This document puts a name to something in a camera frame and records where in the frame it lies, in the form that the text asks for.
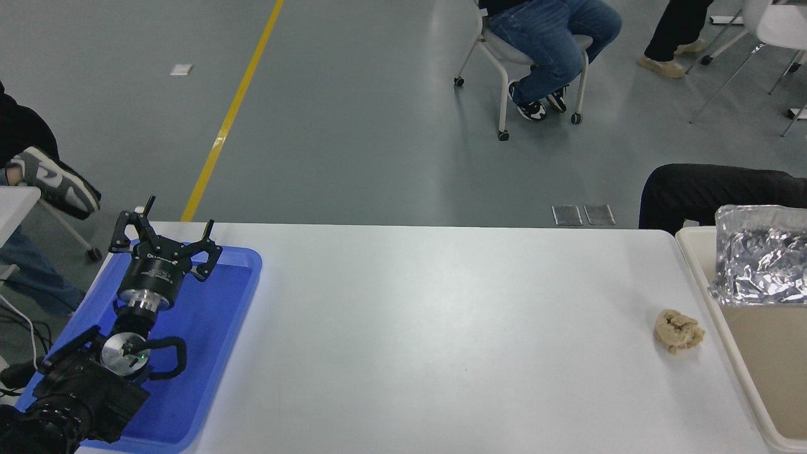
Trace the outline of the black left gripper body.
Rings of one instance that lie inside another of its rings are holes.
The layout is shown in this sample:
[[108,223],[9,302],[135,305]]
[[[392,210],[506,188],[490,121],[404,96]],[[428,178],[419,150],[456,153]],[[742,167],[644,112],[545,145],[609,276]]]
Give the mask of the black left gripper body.
[[139,290],[155,291],[163,297],[178,296],[192,262],[174,252],[167,245],[155,251],[152,245],[136,244],[131,253],[132,261],[119,285],[119,296],[128,297]]

